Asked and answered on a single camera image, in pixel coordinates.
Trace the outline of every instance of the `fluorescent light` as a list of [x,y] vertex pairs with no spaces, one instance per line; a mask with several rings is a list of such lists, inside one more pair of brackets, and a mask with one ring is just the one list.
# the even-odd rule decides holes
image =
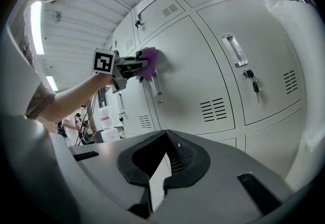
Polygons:
[[35,2],[30,8],[31,35],[37,54],[44,54],[41,35],[41,2]]
[[52,90],[57,91],[57,87],[56,87],[56,84],[55,84],[55,81],[54,81],[53,77],[52,76],[46,76],[46,79],[50,83],[50,86],[51,86]]

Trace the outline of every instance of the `ventilation slot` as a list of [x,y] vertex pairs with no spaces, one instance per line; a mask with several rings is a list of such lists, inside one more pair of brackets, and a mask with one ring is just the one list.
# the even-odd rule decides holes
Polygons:
[[284,78],[285,90],[287,94],[292,93],[298,88],[297,78],[294,70],[286,74],[283,74],[283,78]]
[[178,10],[178,8],[177,8],[174,4],[172,4],[172,5],[169,6],[168,8],[169,8],[169,10],[170,10],[172,13],[174,13],[175,11]]
[[227,117],[222,98],[200,103],[204,122],[224,119]]
[[139,120],[140,120],[141,127],[143,129],[150,129],[150,128],[152,128],[151,122],[150,122],[150,119],[149,119],[149,116],[148,115],[146,115],[146,116],[139,116]]
[[126,43],[126,50],[128,51],[132,46],[133,46],[133,38],[128,40],[128,42]]
[[165,15],[165,17],[169,16],[171,12],[168,10],[168,8],[164,9],[162,13]]

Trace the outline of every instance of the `white paper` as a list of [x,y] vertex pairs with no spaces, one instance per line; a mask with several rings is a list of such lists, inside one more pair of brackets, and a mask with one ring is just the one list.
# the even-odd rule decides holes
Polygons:
[[145,10],[149,5],[151,5],[154,1],[156,0],[142,0],[138,5],[137,5],[137,12],[140,14],[143,10]]

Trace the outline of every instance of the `ceiling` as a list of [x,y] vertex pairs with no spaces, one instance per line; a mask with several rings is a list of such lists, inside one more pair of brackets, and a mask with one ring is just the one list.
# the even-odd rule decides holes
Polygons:
[[42,8],[44,55],[37,55],[46,76],[59,91],[93,74],[94,48],[111,47],[111,37],[124,16],[140,0],[65,0]]

